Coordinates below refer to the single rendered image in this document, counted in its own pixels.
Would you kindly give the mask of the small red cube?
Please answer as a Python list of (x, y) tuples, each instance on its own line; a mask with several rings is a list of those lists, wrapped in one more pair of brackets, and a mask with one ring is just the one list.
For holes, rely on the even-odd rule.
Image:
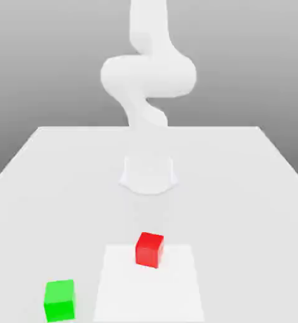
[(163, 250), (163, 235), (142, 232), (135, 245), (135, 263), (157, 269)]

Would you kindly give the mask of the small green cube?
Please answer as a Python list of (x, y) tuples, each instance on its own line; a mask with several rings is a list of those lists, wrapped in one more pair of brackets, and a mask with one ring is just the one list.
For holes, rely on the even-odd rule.
[(43, 301), (47, 323), (76, 318), (76, 296), (72, 279), (49, 281)]

